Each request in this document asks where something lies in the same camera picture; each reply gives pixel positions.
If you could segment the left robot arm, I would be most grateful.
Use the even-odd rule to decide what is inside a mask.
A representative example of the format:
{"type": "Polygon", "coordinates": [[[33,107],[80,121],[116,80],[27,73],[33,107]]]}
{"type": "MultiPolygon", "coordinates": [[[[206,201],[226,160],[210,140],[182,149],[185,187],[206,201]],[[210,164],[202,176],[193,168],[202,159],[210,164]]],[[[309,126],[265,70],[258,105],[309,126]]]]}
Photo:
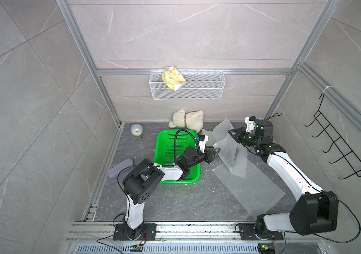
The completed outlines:
{"type": "Polygon", "coordinates": [[[180,156],[174,157],[171,165],[162,165],[144,159],[131,171],[122,182],[126,195],[126,215],[123,219],[124,231],[138,236],[144,224],[144,203],[164,181],[182,181],[191,173],[191,169],[202,162],[214,161],[220,148],[206,145],[208,136],[199,135],[194,147],[187,147],[180,156]]]}

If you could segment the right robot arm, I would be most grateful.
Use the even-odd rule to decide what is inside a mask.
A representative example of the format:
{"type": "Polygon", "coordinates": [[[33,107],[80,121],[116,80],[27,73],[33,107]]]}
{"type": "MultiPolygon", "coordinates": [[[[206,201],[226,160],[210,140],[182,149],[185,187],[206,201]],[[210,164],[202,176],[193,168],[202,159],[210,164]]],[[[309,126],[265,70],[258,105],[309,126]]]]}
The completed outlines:
{"type": "Polygon", "coordinates": [[[246,127],[228,134],[270,166],[289,187],[296,204],[290,212],[262,214],[255,222],[255,234],[265,240],[279,231],[301,236],[335,231],[338,224],[338,197],[315,184],[290,159],[286,150],[273,141],[273,125],[254,116],[246,118],[246,127]]]}

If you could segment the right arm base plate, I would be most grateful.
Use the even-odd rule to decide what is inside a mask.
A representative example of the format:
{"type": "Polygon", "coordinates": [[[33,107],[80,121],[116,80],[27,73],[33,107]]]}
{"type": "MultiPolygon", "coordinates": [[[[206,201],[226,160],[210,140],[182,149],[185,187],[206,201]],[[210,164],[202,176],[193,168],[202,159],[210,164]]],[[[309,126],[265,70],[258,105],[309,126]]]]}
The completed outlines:
{"type": "Polygon", "coordinates": [[[280,231],[262,231],[259,233],[253,223],[238,223],[235,231],[240,234],[241,240],[284,240],[284,235],[280,231]]]}

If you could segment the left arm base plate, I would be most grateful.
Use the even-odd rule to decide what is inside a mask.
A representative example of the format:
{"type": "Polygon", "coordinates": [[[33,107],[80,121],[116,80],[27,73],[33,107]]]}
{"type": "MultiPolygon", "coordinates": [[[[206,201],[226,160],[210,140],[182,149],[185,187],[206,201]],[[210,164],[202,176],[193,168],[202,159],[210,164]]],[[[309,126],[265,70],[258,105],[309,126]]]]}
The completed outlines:
{"type": "Polygon", "coordinates": [[[113,240],[130,241],[154,241],[157,233],[157,224],[142,223],[136,229],[131,229],[126,223],[117,224],[113,240]]]}

